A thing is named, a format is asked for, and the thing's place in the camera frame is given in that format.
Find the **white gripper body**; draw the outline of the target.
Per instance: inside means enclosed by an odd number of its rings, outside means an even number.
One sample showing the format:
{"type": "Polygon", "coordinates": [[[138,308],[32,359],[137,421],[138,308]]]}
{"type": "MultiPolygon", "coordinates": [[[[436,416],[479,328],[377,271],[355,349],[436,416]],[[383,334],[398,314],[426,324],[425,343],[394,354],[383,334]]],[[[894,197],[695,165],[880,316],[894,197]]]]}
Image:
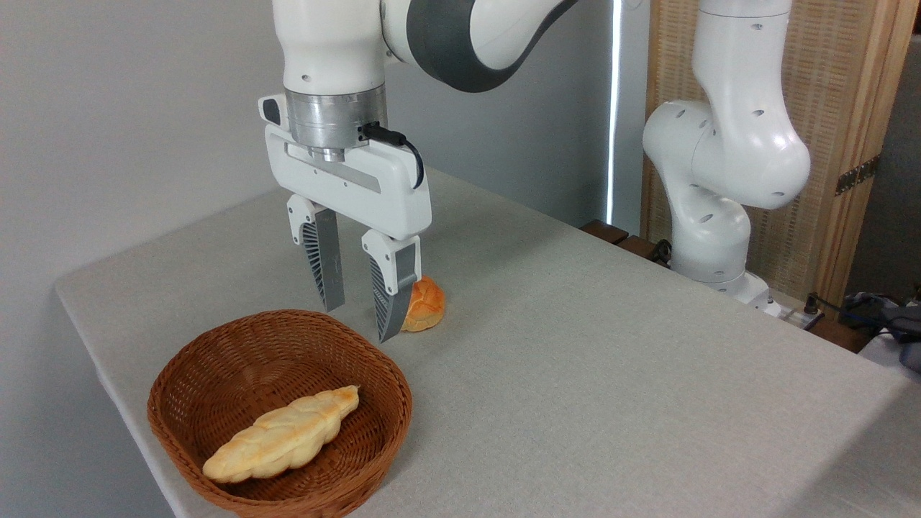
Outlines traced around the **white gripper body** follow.
{"type": "Polygon", "coordinates": [[[343,162],[328,162],[310,156],[275,124],[266,125],[264,137],[280,187],[396,240],[431,225],[428,183],[417,185],[411,151],[373,141],[346,150],[343,162]]]}

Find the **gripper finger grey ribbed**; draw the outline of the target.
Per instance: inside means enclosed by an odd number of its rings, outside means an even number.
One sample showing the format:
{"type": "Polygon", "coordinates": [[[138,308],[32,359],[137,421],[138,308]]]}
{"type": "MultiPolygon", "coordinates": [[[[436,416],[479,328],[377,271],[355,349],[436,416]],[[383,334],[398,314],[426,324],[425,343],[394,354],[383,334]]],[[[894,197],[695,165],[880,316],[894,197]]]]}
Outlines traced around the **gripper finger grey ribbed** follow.
{"type": "Polygon", "coordinates": [[[362,236],[371,259],[371,280],[376,308],[378,341],[401,331],[412,298],[412,287],[422,277],[419,236],[395,240],[378,230],[362,236]]]}
{"type": "Polygon", "coordinates": [[[291,236],[305,250],[326,312],[345,304],[337,214],[303,196],[287,200],[291,236]]]}

